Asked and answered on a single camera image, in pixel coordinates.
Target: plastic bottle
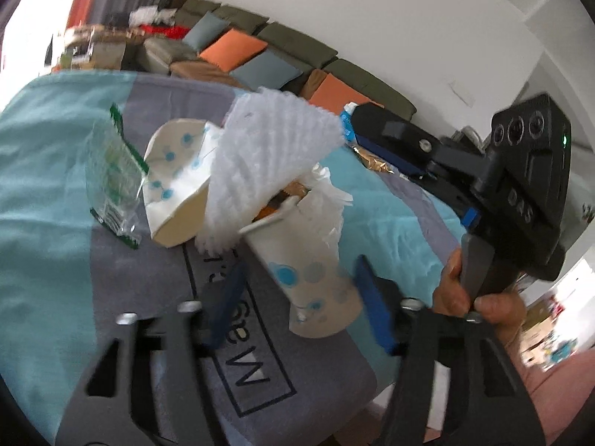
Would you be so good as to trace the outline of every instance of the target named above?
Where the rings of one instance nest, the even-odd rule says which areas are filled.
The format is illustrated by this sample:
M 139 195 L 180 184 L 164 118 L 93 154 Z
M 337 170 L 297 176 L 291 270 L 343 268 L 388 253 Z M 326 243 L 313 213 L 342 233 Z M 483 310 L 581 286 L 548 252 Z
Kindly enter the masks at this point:
M 350 102 L 346 104 L 341 112 L 341 121 L 343 122 L 343 131 L 345 134 L 345 140 L 349 142 L 349 144 L 356 144 L 355 140 L 355 132 L 353 131 L 353 126 L 351 125 L 351 116 L 353 115 L 353 111 L 358 105 L 355 102 Z

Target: bed sheet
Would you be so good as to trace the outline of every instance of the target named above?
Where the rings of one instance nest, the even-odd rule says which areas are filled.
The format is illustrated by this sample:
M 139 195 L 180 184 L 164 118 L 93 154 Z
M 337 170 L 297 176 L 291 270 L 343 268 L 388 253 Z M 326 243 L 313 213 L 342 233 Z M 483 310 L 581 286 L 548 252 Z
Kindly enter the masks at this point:
M 50 443 L 115 316 L 158 314 L 223 278 L 237 260 L 200 256 L 190 243 L 163 249 L 148 238 L 144 216 L 138 251 L 97 226 L 84 179 L 93 123 L 116 103 L 127 138 L 145 150 L 168 120 L 221 123 L 237 93 L 150 74 L 63 72 L 35 80 L 0 114 L 0 375 Z M 454 213 L 396 175 L 368 171 L 346 149 L 323 164 L 354 198 L 344 213 L 341 263 L 352 269 L 365 253 L 379 275 L 429 303 L 463 232 Z M 293 335 L 282 292 L 250 250 L 237 255 L 251 271 L 242 320 L 203 362 L 224 429 L 234 445 L 318 444 L 392 381 L 396 361 L 375 344 L 364 313 L 332 337 Z M 252 362 L 268 381 L 246 377 Z M 175 439 L 159 378 L 163 434 Z

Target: crumpled paper cup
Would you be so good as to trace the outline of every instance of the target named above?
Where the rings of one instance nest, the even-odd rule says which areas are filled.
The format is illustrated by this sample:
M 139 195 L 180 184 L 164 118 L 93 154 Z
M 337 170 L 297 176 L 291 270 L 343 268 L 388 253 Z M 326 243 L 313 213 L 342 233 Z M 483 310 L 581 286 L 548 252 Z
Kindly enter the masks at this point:
M 210 167 L 223 132 L 206 120 L 176 119 L 151 138 L 143 195 L 151 238 L 164 247 L 182 244 L 201 229 Z
M 288 198 L 278 212 L 240 231 L 288 297 L 289 329 L 305 338 L 344 330 L 362 302 L 338 258 Z

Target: light blue pillow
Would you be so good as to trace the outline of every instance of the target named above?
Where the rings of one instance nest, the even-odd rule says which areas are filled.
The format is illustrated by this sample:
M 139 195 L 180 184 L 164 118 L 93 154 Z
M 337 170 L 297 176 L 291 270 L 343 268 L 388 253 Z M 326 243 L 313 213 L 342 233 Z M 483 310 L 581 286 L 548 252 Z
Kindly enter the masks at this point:
M 270 50 L 230 72 L 233 78 L 252 90 L 257 90 L 258 87 L 278 90 L 301 74 L 301 70 L 277 57 Z
M 202 52 L 223 33 L 229 24 L 211 12 L 206 12 L 183 41 L 197 52 Z

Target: camera lens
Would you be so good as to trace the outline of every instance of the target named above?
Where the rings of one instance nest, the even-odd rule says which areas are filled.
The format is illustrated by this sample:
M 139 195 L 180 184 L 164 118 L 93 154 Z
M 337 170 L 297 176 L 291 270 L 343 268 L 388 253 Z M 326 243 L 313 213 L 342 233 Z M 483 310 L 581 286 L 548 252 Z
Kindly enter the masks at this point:
M 525 131 L 525 123 L 522 120 L 522 117 L 515 117 L 511 120 L 511 123 L 508 124 L 508 142 L 511 145 L 516 145 L 521 142 L 523 132 Z
M 493 141 L 496 145 L 501 145 L 502 141 L 504 140 L 504 126 L 499 124 L 496 129 L 494 129 Z
M 537 139 L 543 134 L 543 128 L 545 127 L 545 121 L 543 115 L 538 110 L 533 113 L 529 119 L 529 134 L 534 139 Z

